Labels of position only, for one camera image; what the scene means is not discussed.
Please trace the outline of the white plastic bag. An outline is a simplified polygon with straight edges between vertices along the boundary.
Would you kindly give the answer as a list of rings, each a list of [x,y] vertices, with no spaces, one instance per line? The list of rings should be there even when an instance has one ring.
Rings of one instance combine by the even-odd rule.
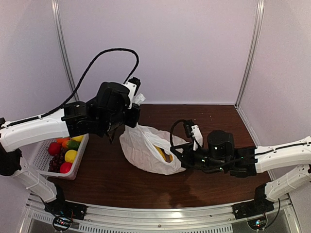
[[[125,126],[125,131],[119,137],[122,152],[127,161],[135,167],[160,175],[173,175],[185,171],[181,162],[170,151],[170,133],[150,126],[137,124],[131,128]],[[171,154],[173,161],[167,163],[156,150],[155,146]]]

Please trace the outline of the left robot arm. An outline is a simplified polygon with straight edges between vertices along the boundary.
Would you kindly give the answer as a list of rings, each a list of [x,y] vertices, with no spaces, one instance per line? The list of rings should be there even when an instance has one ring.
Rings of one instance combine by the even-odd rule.
[[[95,134],[109,136],[120,125],[137,125],[140,109],[133,103],[140,80],[124,84],[103,82],[88,102],[72,102],[54,113],[9,122],[0,120],[0,174],[9,176],[36,193],[46,210],[56,216],[73,216],[60,186],[49,182],[22,157],[21,147],[40,141]]]

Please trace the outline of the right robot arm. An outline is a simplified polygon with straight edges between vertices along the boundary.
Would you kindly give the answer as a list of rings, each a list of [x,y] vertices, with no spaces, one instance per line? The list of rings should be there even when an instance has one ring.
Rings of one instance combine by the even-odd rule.
[[[237,178],[256,176],[280,167],[294,168],[277,180],[264,183],[255,190],[254,199],[232,206],[235,219],[264,214],[274,210],[274,203],[285,194],[311,180],[311,138],[269,146],[235,148],[233,134],[221,130],[207,136],[208,148],[195,131],[186,133],[191,142],[175,145],[170,134],[171,152],[183,168],[205,173],[229,173]]]

